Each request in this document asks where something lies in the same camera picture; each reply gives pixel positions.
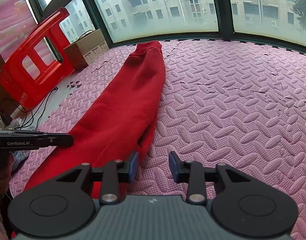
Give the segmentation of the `left hand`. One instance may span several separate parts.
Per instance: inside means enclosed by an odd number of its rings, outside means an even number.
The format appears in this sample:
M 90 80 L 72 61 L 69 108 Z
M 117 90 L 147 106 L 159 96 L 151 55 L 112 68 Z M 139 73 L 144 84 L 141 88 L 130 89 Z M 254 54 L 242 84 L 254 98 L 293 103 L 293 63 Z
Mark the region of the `left hand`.
M 5 194 L 9 189 L 13 163 L 14 156 L 9 152 L 7 159 L 0 165 L 0 194 Z

